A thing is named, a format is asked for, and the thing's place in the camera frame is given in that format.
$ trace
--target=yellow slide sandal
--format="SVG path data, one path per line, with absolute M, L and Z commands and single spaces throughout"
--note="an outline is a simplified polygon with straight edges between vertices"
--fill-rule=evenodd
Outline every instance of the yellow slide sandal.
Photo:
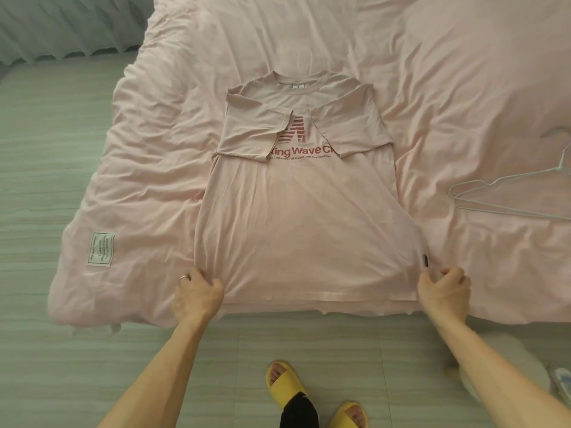
M 358 402 L 346 402 L 345 404 L 341 405 L 339 409 L 337 409 L 337 411 L 335 412 L 335 416 L 333 416 L 333 419 L 329 424 L 329 428 L 356 428 L 357 425 L 353 422 L 353 420 L 350 417 L 347 416 L 347 413 L 345 413 L 348 409 L 350 409 L 353 406 L 361 407 L 361 404 L 359 404 Z M 367 415 L 365 414 L 365 411 L 363 410 L 362 407 L 361 411 L 363 411 L 363 416 L 365 417 L 364 428 L 369 428 L 369 420 L 367 419 Z
M 286 371 L 270 386 L 271 372 L 274 364 L 281 365 Z M 266 385 L 268 386 L 269 393 L 272 394 L 274 401 L 282 411 L 286 408 L 286 404 L 289 403 L 289 400 L 298 393 L 303 392 L 307 395 L 307 390 L 303 387 L 302 382 L 299 381 L 294 369 L 289 366 L 287 362 L 283 361 L 275 361 L 269 366 L 266 372 Z

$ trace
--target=wire hanger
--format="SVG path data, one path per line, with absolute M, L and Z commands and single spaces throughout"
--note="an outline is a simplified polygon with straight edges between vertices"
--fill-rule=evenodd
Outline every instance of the wire hanger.
M 466 200 L 466 199 L 462 198 L 462 196 L 464 196 L 470 192 L 474 192 L 474 191 L 477 191 L 479 189 L 487 188 L 489 186 L 494 186 L 495 184 L 502 182 L 502 181 L 506 181 L 506 180 L 523 179 L 525 177 L 534 176 L 536 174 L 545 174 L 545 173 L 550 173 L 550 172 L 560 172 L 560 173 L 566 174 L 568 176 L 571 176 L 571 169 L 565 167 L 565 154 L 567 153 L 567 150 L 571 147 L 571 128 L 569 128 L 567 126 L 559 126 L 559 127 L 553 128 L 553 129 L 549 129 L 546 133 L 541 135 L 541 138 L 547 138 L 547 137 L 553 136 L 553 135 L 560 133 L 560 132 L 565 132 L 569 136 L 569 143 L 561 152 L 561 158 L 559 159 L 559 165 L 554 166 L 553 168 L 543 169 L 540 171 L 533 171 L 533 172 L 529 172 L 529 173 L 514 174 L 511 176 L 500 177 L 499 179 L 496 179 L 491 183 L 486 183 L 482 179 L 463 181 L 461 183 L 456 183 L 455 185 L 450 186 L 450 188 L 448 188 L 448 196 L 454 200 L 454 204 L 455 204 L 456 208 L 458 208 L 458 209 L 472 210 L 474 212 L 497 213 L 499 215 L 518 215 L 518 216 L 527 216 L 527 217 L 565 219 L 565 220 L 571 221 L 571 216 L 548 215 L 546 213 L 530 212 L 529 210 L 525 210 L 525 209 L 506 207 L 506 206 L 501 206 L 501 205 L 497 205 L 497 204 L 492 204 L 489 202 L 476 201 L 476 200 Z M 457 188 L 458 186 L 463 186 L 463 185 L 467 185 L 467 184 L 471 184 L 471 183 L 478 183 L 478 182 L 481 184 L 481 186 L 478 186 L 478 187 L 473 188 L 473 189 L 468 189 L 467 191 L 463 191 L 463 192 L 458 193 L 458 194 L 452 193 L 454 188 Z M 469 202 L 469 203 L 475 204 L 475 206 L 474 207 L 459 206 L 456 204 L 456 200 Z M 482 208 L 477 208 L 478 204 L 491 206 L 491 207 L 495 208 L 496 210 L 486 210 L 486 209 L 482 209 Z

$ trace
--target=tile floor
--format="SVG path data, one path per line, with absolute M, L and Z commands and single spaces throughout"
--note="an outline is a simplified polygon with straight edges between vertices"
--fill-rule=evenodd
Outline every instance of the tile floor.
M 114 337 L 72 337 L 46 315 L 61 232 L 95 170 L 115 83 L 134 54 L 14 68 L 0 84 L 0 426 L 94 427 L 169 330 L 125 325 Z M 571 325 L 500 326 L 542 360 L 571 366 Z M 264 383 L 288 360 L 324 426 L 363 403 L 373 428 L 491 428 L 486 412 L 443 375 L 449 353 L 420 314 L 231 316 L 211 324 L 178 426 L 277 427 Z

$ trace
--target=fabric label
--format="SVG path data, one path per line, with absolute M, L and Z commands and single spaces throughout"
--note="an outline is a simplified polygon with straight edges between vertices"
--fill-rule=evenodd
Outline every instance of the fabric label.
M 113 238 L 115 233 L 93 233 L 87 264 L 109 267 L 113 259 Z

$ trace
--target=pink duvet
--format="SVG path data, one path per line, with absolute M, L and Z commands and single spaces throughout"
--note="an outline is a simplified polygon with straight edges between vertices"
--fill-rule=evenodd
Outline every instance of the pink duvet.
M 456 209 L 454 183 L 557 164 L 571 124 L 571 0 L 155 0 L 145 43 L 113 96 L 101 164 L 63 234 L 48 307 L 79 327 L 169 326 L 227 89 L 271 70 L 344 72 L 375 87 L 395 142 L 399 200 L 434 266 L 472 276 L 474 315 L 571 321 L 571 222 Z M 541 184 L 561 189 L 561 180 Z M 538 207 L 539 189 L 500 197 Z M 571 215 L 561 196 L 558 210 Z M 275 300 L 222 313 L 390 314 L 416 302 Z

